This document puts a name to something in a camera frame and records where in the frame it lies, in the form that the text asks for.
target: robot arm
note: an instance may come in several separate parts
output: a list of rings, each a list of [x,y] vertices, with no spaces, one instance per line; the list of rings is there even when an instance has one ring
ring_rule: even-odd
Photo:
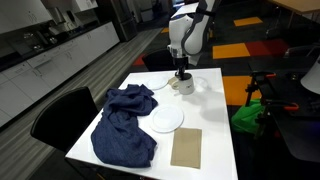
[[[215,12],[221,0],[200,0],[192,25],[182,39],[185,53],[198,55],[206,47],[207,32],[213,23]]]
[[[221,0],[200,0],[197,7],[194,4],[187,5],[186,13],[195,13],[194,17],[187,14],[178,14],[169,22],[169,37],[171,44],[168,49],[173,57],[173,63],[177,67],[176,76],[183,80],[184,70],[189,61],[194,57],[199,58],[200,53],[206,47],[207,32],[213,23],[215,11]]]

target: brown cardboard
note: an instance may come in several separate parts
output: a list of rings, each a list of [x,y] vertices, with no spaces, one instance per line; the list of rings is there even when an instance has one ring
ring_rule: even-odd
[[[176,129],[173,138],[171,165],[200,169],[201,138],[201,129]]]

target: table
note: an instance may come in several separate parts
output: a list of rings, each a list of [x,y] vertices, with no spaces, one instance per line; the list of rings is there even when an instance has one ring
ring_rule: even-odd
[[[309,14],[320,12],[320,3],[318,0],[269,0],[269,2],[292,11],[288,28],[291,26],[294,13]]]
[[[191,73],[194,78],[196,90],[193,94],[181,95],[167,85],[155,90],[153,98],[160,105],[173,104],[181,107],[184,113],[181,127],[202,129],[200,169],[170,165],[174,133],[160,134],[153,131],[149,127],[150,116],[138,117],[139,127],[158,143],[150,168],[113,166],[102,163],[96,157],[90,135],[100,121],[101,112],[66,154],[66,158],[155,179],[238,179],[221,70],[214,68],[186,72]],[[128,84],[141,85],[155,76],[169,79],[174,73],[175,71],[131,73],[119,89],[125,89]]]
[[[252,61],[249,63],[249,65],[252,71],[272,71],[277,73],[277,76],[281,78],[288,72],[307,72],[314,62],[315,60],[312,58],[300,57],[291,59],[278,59],[273,62],[264,63],[261,63],[260,61]],[[290,85],[290,82],[280,81],[279,83],[276,81],[277,77],[269,81],[272,86],[271,88],[269,84],[258,84],[262,97],[267,99],[281,99],[283,93],[288,92],[288,89],[290,89],[288,86]],[[297,86],[299,82],[294,83],[296,88],[300,88],[300,86]],[[293,88],[289,93],[294,92],[298,91],[295,91],[295,88]],[[309,93],[300,93],[295,95],[291,94],[290,97],[296,97],[296,99],[299,100],[301,98],[307,99],[313,95],[314,94],[311,95]],[[291,116],[287,112],[279,109],[270,109],[270,113],[292,156],[302,161],[320,163],[319,118]]]

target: white table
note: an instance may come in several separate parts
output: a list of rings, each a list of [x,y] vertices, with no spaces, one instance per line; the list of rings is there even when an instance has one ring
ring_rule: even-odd
[[[155,179],[238,179],[221,70],[214,68],[187,72],[194,78],[196,90],[193,94],[181,95],[167,85],[155,90],[153,97],[160,105],[173,104],[181,107],[184,113],[181,127],[202,129],[200,169],[170,165],[174,132],[160,134],[153,131],[149,127],[150,116],[138,117],[139,127],[158,143],[150,168],[113,166],[104,164],[96,157],[90,135],[101,119],[101,112],[67,153],[66,158]],[[128,84],[141,85],[154,76],[169,79],[173,75],[174,71],[131,73],[119,88],[125,89]]]

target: gray floor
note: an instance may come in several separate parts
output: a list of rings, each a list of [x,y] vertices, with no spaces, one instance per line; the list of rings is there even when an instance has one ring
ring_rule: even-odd
[[[119,85],[134,60],[160,31],[161,28],[141,31],[131,41],[117,44],[0,132],[0,179],[28,179],[54,152],[52,147],[29,134],[35,117],[43,107],[68,90],[88,86],[98,108],[102,108],[106,90]]]

